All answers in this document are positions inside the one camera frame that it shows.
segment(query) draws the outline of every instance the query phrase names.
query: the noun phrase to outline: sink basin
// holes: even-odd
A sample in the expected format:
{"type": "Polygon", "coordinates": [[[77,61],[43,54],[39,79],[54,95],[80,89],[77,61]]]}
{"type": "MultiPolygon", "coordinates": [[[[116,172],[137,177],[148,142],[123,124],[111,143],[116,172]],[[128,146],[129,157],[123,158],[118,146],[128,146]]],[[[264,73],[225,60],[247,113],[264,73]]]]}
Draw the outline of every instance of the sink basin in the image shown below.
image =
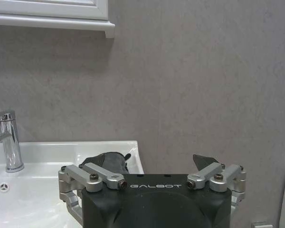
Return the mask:
{"type": "Polygon", "coordinates": [[[25,168],[5,172],[0,145],[0,228],[81,228],[59,199],[58,170],[104,152],[131,154],[130,173],[143,174],[137,141],[23,142],[25,168]]]}

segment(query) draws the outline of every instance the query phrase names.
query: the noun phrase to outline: textured wall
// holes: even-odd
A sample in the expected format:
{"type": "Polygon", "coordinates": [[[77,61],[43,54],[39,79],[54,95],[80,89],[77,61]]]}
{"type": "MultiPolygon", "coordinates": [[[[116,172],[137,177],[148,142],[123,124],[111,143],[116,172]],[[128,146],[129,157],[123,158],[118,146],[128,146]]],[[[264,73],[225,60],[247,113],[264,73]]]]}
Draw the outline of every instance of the textured wall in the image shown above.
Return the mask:
{"type": "Polygon", "coordinates": [[[0,110],[21,141],[138,140],[147,172],[238,163],[234,228],[277,225],[285,184],[285,0],[112,0],[102,32],[0,26],[0,110]]]}

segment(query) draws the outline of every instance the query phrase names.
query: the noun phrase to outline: bolt head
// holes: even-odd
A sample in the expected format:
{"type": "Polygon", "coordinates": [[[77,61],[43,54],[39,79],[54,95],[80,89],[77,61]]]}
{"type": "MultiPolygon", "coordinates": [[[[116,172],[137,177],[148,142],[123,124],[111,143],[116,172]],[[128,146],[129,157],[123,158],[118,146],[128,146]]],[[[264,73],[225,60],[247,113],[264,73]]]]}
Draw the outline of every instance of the bolt head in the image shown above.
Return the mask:
{"type": "Polygon", "coordinates": [[[120,190],[126,189],[127,186],[128,186],[128,183],[127,183],[126,181],[122,181],[122,182],[118,183],[118,188],[119,188],[120,190]]]}
{"type": "Polygon", "coordinates": [[[187,187],[188,189],[194,189],[195,188],[195,183],[192,181],[187,181],[187,187]]]}
{"type": "Polygon", "coordinates": [[[92,181],[98,180],[98,178],[99,178],[99,176],[98,176],[97,173],[92,173],[92,174],[90,175],[90,180],[92,180],[92,181]]]}
{"type": "Polygon", "coordinates": [[[218,174],[214,175],[214,179],[216,179],[217,181],[219,181],[219,180],[222,181],[224,179],[224,176],[222,174],[218,173],[218,174]]]}

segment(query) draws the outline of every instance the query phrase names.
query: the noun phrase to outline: silver metal bracket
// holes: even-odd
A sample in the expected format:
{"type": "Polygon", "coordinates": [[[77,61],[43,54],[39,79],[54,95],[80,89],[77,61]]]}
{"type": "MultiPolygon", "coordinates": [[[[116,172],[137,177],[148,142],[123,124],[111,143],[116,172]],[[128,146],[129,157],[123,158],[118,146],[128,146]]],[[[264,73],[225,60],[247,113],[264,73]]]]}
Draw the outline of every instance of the silver metal bracket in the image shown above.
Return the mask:
{"type": "Polygon", "coordinates": [[[214,174],[220,173],[222,170],[222,165],[214,162],[197,173],[189,174],[187,177],[187,185],[191,189],[203,189],[205,183],[209,181],[214,174]]]}
{"type": "Polygon", "coordinates": [[[98,174],[110,189],[124,189],[127,187],[127,182],[122,174],[110,172],[94,163],[87,163],[82,169],[88,173],[98,174]]]}
{"type": "Polygon", "coordinates": [[[61,167],[58,172],[59,198],[66,203],[68,212],[82,225],[82,209],[78,203],[78,197],[82,197],[81,191],[86,188],[88,192],[98,192],[103,188],[103,182],[110,189],[124,189],[127,182],[119,173],[112,173],[93,163],[85,164],[82,169],[75,165],[61,167]]]}
{"type": "Polygon", "coordinates": [[[213,191],[225,192],[228,188],[228,183],[231,183],[241,173],[239,165],[230,165],[222,173],[219,173],[221,178],[211,177],[209,180],[210,188],[213,191]]]}
{"type": "Polygon", "coordinates": [[[230,189],[232,192],[231,213],[233,213],[245,198],[246,171],[239,165],[231,165],[226,169],[224,167],[214,162],[197,173],[189,174],[187,185],[189,189],[202,189],[209,181],[209,187],[213,191],[225,192],[230,189]]]}

